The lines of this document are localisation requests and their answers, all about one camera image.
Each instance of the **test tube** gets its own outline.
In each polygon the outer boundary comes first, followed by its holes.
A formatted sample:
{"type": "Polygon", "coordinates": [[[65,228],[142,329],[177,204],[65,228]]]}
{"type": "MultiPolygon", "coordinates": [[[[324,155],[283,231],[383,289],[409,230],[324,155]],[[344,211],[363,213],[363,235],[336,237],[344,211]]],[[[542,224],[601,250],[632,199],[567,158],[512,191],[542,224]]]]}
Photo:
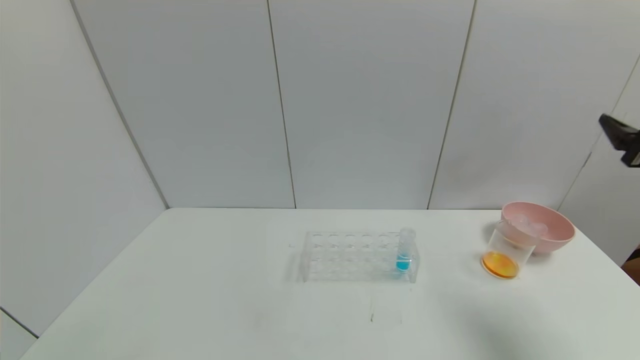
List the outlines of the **test tube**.
{"type": "Polygon", "coordinates": [[[411,266],[412,244],[415,239],[415,231],[410,227],[400,230],[396,268],[402,272],[409,270],[411,266]]]}

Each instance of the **orange liquid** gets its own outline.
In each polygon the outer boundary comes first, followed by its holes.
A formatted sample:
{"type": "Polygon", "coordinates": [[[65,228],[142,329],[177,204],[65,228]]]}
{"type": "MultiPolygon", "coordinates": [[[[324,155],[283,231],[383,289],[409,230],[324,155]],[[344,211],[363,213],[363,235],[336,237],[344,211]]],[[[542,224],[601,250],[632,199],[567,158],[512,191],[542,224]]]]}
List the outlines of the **orange liquid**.
{"type": "Polygon", "coordinates": [[[518,264],[500,252],[487,252],[482,256],[482,265],[486,271],[503,279],[513,279],[518,275],[518,264]]]}

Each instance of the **glass beaker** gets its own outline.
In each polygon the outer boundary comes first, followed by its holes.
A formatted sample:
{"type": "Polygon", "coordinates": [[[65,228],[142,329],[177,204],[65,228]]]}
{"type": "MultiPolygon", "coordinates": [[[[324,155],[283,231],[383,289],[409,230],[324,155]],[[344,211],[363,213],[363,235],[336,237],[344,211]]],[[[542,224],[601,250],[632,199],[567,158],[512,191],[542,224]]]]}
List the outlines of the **glass beaker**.
{"type": "Polygon", "coordinates": [[[502,279],[513,279],[546,232],[545,224],[530,224],[524,215],[498,221],[482,256],[484,269],[502,279]]]}

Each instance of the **wall seam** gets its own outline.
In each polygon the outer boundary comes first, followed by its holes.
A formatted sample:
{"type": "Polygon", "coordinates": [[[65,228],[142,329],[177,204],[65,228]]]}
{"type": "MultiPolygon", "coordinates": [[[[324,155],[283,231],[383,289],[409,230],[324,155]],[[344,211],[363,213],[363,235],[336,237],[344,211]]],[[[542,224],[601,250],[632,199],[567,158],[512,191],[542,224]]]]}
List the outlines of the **wall seam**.
{"type": "Polygon", "coordinates": [[[29,329],[29,327],[27,327],[27,325],[24,325],[20,320],[16,319],[15,316],[11,315],[10,312],[8,312],[5,308],[3,308],[2,306],[0,306],[0,311],[2,311],[6,316],[9,316],[9,318],[11,320],[13,320],[13,322],[15,322],[16,324],[18,324],[20,327],[22,327],[26,332],[28,332],[31,336],[33,336],[36,339],[39,339],[40,337],[33,331],[31,331],[31,329],[29,329]]]}
{"type": "Polygon", "coordinates": [[[162,203],[164,204],[164,208],[168,209],[169,208],[169,204],[167,203],[162,191],[160,190],[160,186],[158,185],[156,178],[154,177],[153,173],[151,172],[151,168],[149,167],[149,164],[147,163],[144,155],[142,155],[142,151],[140,150],[140,146],[138,145],[138,142],[136,141],[135,137],[133,137],[133,133],[131,132],[131,128],[129,127],[129,124],[127,123],[127,120],[124,117],[124,113],[122,112],[122,109],[120,108],[120,105],[118,104],[118,101],[116,100],[115,94],[113,93],[113,90],[111,89],[111,85],[109,84],[109,81],[107,80],[107,77],[104,73],[104,70],[102,69],[102,65],[100,64],[100,60],[98,60],[98,56],[95,52],[95,49],[93,48],[93,44],[91,43],[91,39],[89,39],[89,34],[87,33],[87,30],[84,26],[84,23],[82,21],[82,18],[80,18],[80,12],[77,9],[76,6],[76,2],[75,0],[69,0],[71,3],[71,7],[74,10],[74,14],[76,15],[76,19],[78,21],[78,24],[80,25],[80,30],[82,31],[82,34],[84,36],[84,41],[86,42],[86,45],[89,47],[89,51],[91,52],[91,56],[93,56],[93,60],[95,62],[95,65],[98,67],[98,71],[100,72],[100,76],[102,78],[102,82],[104,83],[104,86],[106,86],[107,91],[109,92],[109,96],[111,97],[111,102],[113,102],[113,105],[116,108],[116,111],[118,112],[118,115],[120,116],[120,120],[122,121],[122,124],[124,125],[125,130],[127,131],[127,134],[129,135],[129,139],[131,139],[131,143],[133,143],[133,147],[136,149],[136,152],[138,153],[138,157],[140,158],[140,161],[142,161],[142,165],[145,167],[145,170],[147,171],[147,174],[149,176],[149,179],[151,179],[151,183],[154,185],[154,188],[156,188],[156,192],[158,194],[158,196],[160,197],[160,200],[162,201],[162,203]]]}
{"type": "Polygon", "coordinates": [[[280,70],[278,69],[278,56],[276,55],[276,40],[273,36],[273,23],[271,21],[271,4],[267,0],[267,15],[269,16],[269,30],[271,30],[271,45],[273,47],[273,60],[276,65],[276,78],[278,80],[278,94],[280,94],[280,112],[282,112],[282,127],[284,128],[284,142],[287,146],[287,161],[289,162],[289,177],[291,179],[291,193],[293,194],[293,208],[297,209],[296,190],[293,185],[293,170],[291,168],[291,155],[289,153],[289,137],[287,136],[287,122],[284,119],[284,104],[282,102],[282,88],[280,87],[280,70]]]}
{"type": "Polygon", "coordinates": [[[449,107],[449,116],[447,117],[447,125],[444,128],[444,134],[442,135],[442,145],[440,146],[440,154],[438,155],[438,163],[436,164],[436,171],[433,174],[433,181],[431,182],[431,191],[429,192],[429,199],[427,200],[427,209],[431,206],[431,199],[433,198],[433,190],[436,186],[436,179],[438,177],[438,170],[440,169],[440,160],[442,159],[442,153],[444,151],[444,144],[447,140],[447,132],[449,131],[449,124],[451,123],[451,114],[453,114],[453,106],[456,103],[456,96],[458,95],[458,85],[460,84],[460,77],[462,76],[462,68],[465,64],[465,58],[467,57],[467,46],[469,44],[469,38],[471,37],[471,27],[474,23],[474,17],[476,15],[477,0],[474,0],[474,7],[471,9],[471,17],[469,18],[469,27],[467,29],[467,38],[465,39],[465,48],[462,50],[462,57],[460,58],[460,68],[458,68],[458,78],[456,79],[456,86],[453,89],[453,97],[451,98],[451,106],[449,107]]]}

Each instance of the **black bracket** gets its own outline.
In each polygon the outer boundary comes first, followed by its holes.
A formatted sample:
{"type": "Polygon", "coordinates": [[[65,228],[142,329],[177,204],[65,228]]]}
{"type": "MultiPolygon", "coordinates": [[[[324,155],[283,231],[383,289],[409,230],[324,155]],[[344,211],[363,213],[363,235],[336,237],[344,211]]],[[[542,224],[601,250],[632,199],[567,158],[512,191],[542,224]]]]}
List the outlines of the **black bracket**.
{"type": "Polygon", "coordinates": [[[600,117],[600,126],[616,150],[624,151],[622,162],[628,167],[640,167],[640,135],[630,127],[606,114],[600,117]]]}

